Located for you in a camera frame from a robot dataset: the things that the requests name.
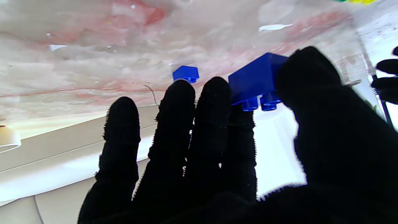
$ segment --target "white wall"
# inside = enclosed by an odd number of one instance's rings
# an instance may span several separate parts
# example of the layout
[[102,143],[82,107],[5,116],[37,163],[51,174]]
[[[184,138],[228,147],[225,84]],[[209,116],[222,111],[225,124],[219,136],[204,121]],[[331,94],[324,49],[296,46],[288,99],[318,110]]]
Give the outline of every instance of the white wall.
[[[139,176],[149,159],[138,162]],[[21,198],[0,207],[4,224],[75,224],[83,200],[95,183],[89,178],[43,194]]]

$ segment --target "cable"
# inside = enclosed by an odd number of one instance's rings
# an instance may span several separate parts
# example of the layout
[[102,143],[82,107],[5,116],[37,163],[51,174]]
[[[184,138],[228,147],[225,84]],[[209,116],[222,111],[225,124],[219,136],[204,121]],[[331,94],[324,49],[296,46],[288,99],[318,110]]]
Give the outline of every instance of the cable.
[[156,102],[156,97],[155,97],[155,93],[153,92],[153,90],[147,85],[144,85],[144,86],[148,87],[148,89],[152,92],[153,100],[155,101],[156,106],[159,106],[158,103]]

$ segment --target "blue duplo block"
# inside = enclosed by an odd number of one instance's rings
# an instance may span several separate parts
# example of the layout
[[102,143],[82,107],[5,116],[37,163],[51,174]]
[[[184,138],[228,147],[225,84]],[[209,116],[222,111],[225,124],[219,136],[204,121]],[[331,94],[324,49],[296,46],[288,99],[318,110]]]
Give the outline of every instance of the blue duplo block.
[[274,80],[288,57],[266,53],[228,76],[232,91],[232,105],[241,105],[243,111],[258,109],[260,97],[263,111],[276,110],[282,101],[276,94]]
[[189,83],[195,83],[199,79],[199,72],[197,67],[181,66],[175,72],[173,72],[173,79],[185,79]]

